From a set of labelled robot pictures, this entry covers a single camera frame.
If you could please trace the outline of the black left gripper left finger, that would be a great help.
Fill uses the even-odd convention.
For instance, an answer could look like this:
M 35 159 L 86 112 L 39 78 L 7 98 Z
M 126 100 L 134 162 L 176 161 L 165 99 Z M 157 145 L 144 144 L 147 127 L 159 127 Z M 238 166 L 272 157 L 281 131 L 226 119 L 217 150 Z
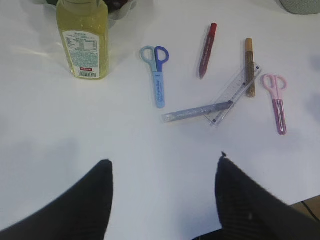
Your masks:
M 101 160 L 56 200 L 2 230 L 2 240 L 103 240 L 113 204 L 113 164 Z

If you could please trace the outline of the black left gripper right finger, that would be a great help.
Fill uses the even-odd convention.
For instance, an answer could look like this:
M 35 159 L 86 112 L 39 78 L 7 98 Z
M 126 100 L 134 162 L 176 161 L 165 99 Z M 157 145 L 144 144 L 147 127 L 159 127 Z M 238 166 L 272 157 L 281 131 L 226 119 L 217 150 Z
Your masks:
M 318 240 L 320 223 L 283 203 L 223 152 L 215 175 L 221 229 L 199 240 Z

